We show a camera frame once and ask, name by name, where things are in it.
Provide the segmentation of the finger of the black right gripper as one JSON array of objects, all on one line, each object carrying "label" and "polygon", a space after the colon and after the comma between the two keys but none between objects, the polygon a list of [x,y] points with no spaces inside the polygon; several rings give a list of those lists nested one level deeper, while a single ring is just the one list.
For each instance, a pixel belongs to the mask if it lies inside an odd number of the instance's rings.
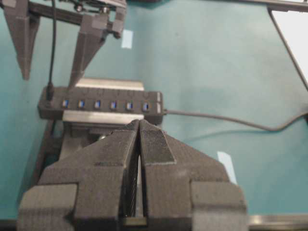
[{"label": "finger of the black right gripper", "polygon": [[27,0],[3,0],[1,3],[22,77],[28,80],[40,17],[29,11]]},{"label": "finger of the black right gripper", "polygon": [[108,14],[83,15],[77,44],[74,54],[73,66],[70,75],[69,88],[73,88],[84,77],[85,69],[104,45],[109,34],[116,39],[121,37],[123,31],[123,13],[116,13],[114,21],[109,21]]}]

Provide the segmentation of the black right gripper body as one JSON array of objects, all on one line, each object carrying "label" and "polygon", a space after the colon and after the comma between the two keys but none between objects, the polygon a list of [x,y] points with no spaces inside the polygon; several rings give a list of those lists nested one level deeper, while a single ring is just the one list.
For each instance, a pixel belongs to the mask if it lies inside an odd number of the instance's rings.
[{"label": "black right gripper body", "polygon": [[[56,20],[73,25],[81,24],[83,13],[99,14],[127,9],[126,0],[61,0],[60,2],[72,4],[75,12],[56,8]],[[28,9],[35,16],[43,16],[49,19],[53,18],[53,9],[51,6],[29,1]]]}]

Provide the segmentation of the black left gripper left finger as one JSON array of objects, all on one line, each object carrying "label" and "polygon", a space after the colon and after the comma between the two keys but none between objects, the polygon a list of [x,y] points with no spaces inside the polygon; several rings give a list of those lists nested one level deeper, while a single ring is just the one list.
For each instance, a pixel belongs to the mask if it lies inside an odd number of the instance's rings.
[{"label": "black left gripper left finger", "polygon": [[138,159],[139,121],[46,167],[20,203],[19,231],[115,231]]}]

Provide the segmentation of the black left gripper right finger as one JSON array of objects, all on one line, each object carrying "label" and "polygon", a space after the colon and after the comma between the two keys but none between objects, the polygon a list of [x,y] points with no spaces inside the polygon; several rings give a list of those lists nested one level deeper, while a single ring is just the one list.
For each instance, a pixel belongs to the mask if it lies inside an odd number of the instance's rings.
[{"label": "black left gripper right finger", "polygon": [[146,217],[151,231],[245,231],[244,194],[222,163],[140,121]]}]

